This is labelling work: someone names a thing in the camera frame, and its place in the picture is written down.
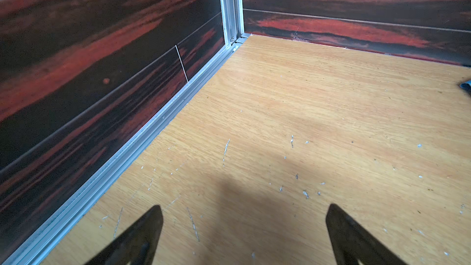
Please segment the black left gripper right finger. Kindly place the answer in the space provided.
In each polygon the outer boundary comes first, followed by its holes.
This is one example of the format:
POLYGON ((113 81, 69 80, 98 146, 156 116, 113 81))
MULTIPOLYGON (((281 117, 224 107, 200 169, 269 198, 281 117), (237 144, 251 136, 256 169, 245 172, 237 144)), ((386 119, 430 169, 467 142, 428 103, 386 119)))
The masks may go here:
POLYGON ((337 204, 331 204, 326 227, 339 265, 406 265, 337 204))

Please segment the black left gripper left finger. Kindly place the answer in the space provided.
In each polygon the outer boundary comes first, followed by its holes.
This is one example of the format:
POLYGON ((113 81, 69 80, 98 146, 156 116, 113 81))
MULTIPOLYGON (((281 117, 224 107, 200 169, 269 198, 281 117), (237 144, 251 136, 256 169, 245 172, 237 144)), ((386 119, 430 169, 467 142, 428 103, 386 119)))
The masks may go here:
POLYGON ((163 229, 159 205, 151 207, 118 238, 87 263, 89 265, 150 265, 163 229))

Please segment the rainbow striped hooded jacket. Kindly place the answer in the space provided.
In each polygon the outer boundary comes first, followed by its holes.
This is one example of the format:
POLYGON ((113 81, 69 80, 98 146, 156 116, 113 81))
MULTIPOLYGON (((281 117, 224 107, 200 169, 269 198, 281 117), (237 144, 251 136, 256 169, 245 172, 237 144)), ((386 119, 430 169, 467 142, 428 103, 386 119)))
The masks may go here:
POLYGON ((468 95, 471 95, 471 81, 466 81, 463 83, 460 83, 459 87, 464 90, 468 95))

